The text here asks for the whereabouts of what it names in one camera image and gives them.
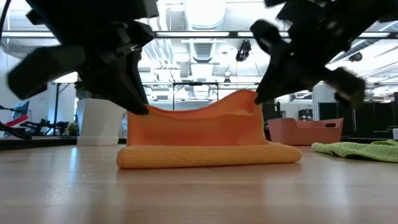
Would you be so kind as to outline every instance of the folded towel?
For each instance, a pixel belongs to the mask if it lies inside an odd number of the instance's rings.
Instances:
[[[371,144],[337,142],[332,144],[312,144],[316,152],[331,154],[348,159],[370,159],[381,162],[398,162],[398,142],[377,141]]]
[[[265,138],[261,105],[251,90],[236,91],[197,110],[128,114],[127,147],[118,153],[121,169],[231,166],[296,162],[292,146]]]

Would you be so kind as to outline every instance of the orange cloth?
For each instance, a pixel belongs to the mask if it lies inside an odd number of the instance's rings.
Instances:
[[[121,169],[228,166],[296,162],[300,152],[266,140],[261,105],[251,90],[236,91],[197,110],[128,114]]]

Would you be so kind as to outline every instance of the wooden table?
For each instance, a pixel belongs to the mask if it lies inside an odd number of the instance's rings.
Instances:
[[[113,147],[0,152],[0,223],[398,223],[398,165],[118,170]]]

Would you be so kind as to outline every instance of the white container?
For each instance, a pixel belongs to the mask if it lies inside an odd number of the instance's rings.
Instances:
[[[84,99],[77,102],[80,136],[78,146],[118,144],[119,129],[126,110],[109,100]]]
[[[394,140],[398,140],[398,128],[394,128],[392,130],[392,137],[394,138]]]

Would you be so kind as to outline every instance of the green cloth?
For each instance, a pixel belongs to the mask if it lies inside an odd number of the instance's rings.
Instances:
[[[398,162],[398,142],[376,141],[371,144],[337,142],[332,144],[313,143],[316,152],[340,156],[347,159],[370,159],[381,162]]]

